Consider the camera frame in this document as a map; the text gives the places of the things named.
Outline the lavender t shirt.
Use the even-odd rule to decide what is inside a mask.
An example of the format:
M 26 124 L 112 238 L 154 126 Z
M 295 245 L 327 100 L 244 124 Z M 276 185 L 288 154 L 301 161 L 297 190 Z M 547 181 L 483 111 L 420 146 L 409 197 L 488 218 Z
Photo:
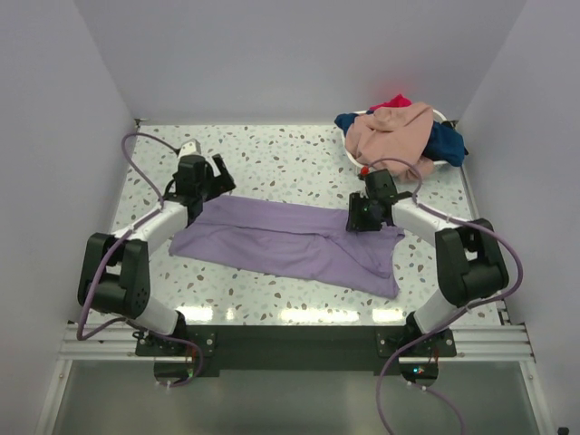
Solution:
M 346 230 L 344 209 L 317 208 L 222 196 L 205 204 L 197 220 L 173 237 L 173 256 L 272 276 L 314 280 L 388 299 L 399 287 L 396 227 Z

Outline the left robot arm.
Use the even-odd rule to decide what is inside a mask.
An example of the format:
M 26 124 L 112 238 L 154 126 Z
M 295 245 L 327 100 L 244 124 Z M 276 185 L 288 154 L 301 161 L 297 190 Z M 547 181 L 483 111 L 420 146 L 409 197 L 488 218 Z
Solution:
M 169 191 L 153 210 L 113 234 L 90 236 L 77 294 L 82 311 L 76 338 L 84 341 L 128 321 L 156 334 L 155 343 L 165 354 L 182 353 L 188 344 L 185 321 L 151 294 L 150 254 L 191 226 L 206 202 L 235 187 L 221 155 L 210 160 L 183 155 Z

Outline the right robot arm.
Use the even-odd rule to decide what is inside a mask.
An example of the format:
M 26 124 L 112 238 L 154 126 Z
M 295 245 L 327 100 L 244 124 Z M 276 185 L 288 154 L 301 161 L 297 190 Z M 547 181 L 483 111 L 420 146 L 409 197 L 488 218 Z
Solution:
M 435 248 L 439 289 L 407 316 L 402 342 L 416 356 L 436 344 L 441 329 L 459 309 L 483 301 L 508 285 L 508 271 L 493 227 L 486 219 L 462 221 L 428 211 L 409 191 L 397 190 L 388 170 L 361 169 L 365 193 L 352 193 L 346 229 L 379 231 L 400 227 Z

